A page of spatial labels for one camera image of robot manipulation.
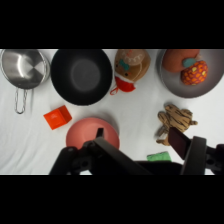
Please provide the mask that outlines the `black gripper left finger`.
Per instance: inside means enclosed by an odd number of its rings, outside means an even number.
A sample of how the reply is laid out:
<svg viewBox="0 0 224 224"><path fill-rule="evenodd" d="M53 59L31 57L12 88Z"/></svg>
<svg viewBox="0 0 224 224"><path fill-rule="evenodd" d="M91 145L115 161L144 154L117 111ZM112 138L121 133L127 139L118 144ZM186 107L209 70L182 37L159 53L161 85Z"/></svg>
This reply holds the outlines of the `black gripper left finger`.
<svg viewBox="0 0 224 224"><path fill-rule="evenodd" d="M84 171L93 175L151 175L150 171L106 141L103 128L99 128L95 139L85 142L81 149L63 148L49 174L79 175Z"/></svg>

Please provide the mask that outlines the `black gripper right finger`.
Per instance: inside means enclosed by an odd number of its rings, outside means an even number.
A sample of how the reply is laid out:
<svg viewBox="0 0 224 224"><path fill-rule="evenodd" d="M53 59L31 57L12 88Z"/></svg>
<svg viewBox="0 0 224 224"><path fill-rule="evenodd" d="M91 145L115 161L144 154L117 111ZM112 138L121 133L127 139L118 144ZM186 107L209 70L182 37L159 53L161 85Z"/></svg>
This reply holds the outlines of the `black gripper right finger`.
<svg viewBox="0 0 224 224"><path fill-rule="evenodd" d="M215 175L224 175L224 144L212 148L205 138L189 139L177 128L169 130L168 142L184 160L181 175L204 175L206 169Z"/></svg>

